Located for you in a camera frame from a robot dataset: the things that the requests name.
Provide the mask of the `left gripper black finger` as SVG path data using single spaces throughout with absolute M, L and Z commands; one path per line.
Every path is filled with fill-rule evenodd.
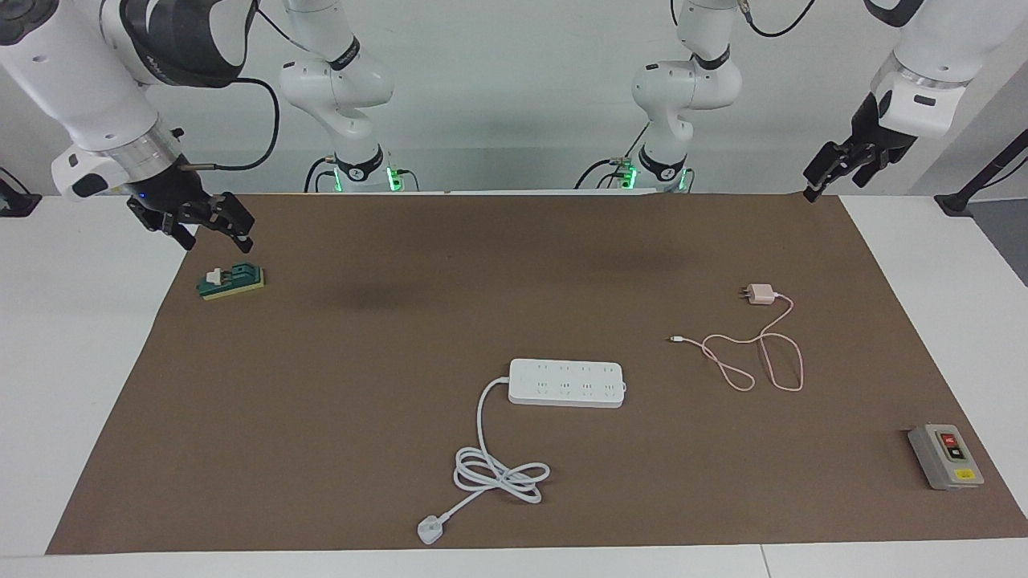
M 840 175 L 851 176 L 856 186 L 862 188 L 878 172 L 878 146 L 873 143 L 853 145 L 840 164 Z
M 808 202 L 816 202 L 827 184 L 837 178 L 837 169 L 846 160 L 846 151 L 841 145 L 829 141 L 818 150 L 811 162 L 804 168 L 802 175 L 806 180 L 803 197 Z

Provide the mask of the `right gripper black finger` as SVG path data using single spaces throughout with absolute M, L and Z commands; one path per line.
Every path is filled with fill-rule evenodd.
M 254 242 L 250 232 L 255 220 L 233 193 L 210 195 L 205 201 L 196 201 L 195 219 L 208 230 L 231 238 L 242 253 L 249 254 L 252 251 Z
M 187 230 L 184 224 L 180 223 L 177 214 L 164 213 L 161 220 L 161 232 L 169 234 L 185 251 L 191 251 L 195 246 L 196 238 Z

